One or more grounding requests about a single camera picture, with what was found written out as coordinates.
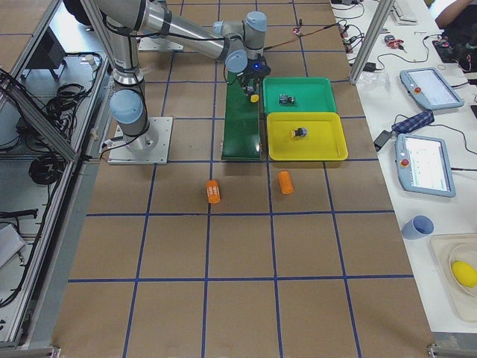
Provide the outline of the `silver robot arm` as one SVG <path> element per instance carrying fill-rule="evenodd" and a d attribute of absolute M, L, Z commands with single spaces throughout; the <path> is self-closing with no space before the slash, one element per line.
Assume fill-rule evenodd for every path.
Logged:
<path fill-rule="evenodd" d="M 139 64 L 139 41 L 152 39 L 189 47 L 222 62 L 249 93 L 271 72 L 263 55 L 267 16 L 249 12 L 243 20 L 221 20 L 208 30 L 173 14 L 166 1 L 65 1 L 79 23 L 105 36 L 110 50 L 116 94 L 111 105 L 135 100 L 145 104 L 144 73 Z"/>

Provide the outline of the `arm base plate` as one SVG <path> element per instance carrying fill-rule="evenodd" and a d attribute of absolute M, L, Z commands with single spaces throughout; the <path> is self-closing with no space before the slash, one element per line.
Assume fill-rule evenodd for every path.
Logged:
<path fill-rule="evenodd" d="M 164 165 L 168 162 L 168 151 L 173 126 L 172 117 L 149 117 L 148 131 L 133 140 L 122 138 L 122 129 L 116 126 L 116 136 L 121 139 L 110 145 L 107 162 L 110 165 Z"/>
<path fill-rule="evenodd" d="M 182 52 L 184 47 L 164 38 L 144 37 L 139 42 L 139 52 Z"/>

